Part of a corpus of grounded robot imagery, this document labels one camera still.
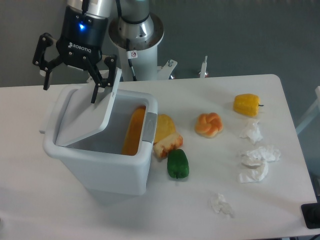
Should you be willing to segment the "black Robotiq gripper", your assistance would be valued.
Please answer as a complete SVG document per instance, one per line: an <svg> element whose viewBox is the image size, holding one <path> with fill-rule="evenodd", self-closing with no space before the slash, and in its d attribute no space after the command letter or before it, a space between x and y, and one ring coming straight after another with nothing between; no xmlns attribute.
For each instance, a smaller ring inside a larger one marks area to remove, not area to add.
<svg viewBox="0 0 320 240"><path fill-rule="evenodd" d="M43 89L50 87L52 70L64 63L78 69L88 71L95 85L91 98L94 104L99 88L114 86L117 71L117 56L107 55L103 62L108 68L108 77L103 78L97 63L102 59L102 43L108 26L107 18L94 18L92 15L82 15L80 11L70 6L65 9L64 20L59 40L45 32L39 36L32 63L44 73ZM48 47L56 44L59 55L45 60Z"/></svg>

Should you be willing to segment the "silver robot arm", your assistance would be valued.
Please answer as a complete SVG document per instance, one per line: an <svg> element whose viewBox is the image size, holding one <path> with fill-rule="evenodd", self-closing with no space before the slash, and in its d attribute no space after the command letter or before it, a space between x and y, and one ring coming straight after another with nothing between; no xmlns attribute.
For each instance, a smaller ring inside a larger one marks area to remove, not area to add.
<svg viewBox="0 0 320 240"><path fill-rule="evenodd" d="M60 64L87 71L95 83L91 102L100 88L112 87L116 75L116 56L103 57L102 45L112 6L118 18L114 33L124 42L125 50L134 44L148 42L154 33L149 1L129 0L125 12L119 0L69 0L64 13L59 39L45 32L39 36L32 63L44 76L43 89L50 87L52 70Z"/></svg>

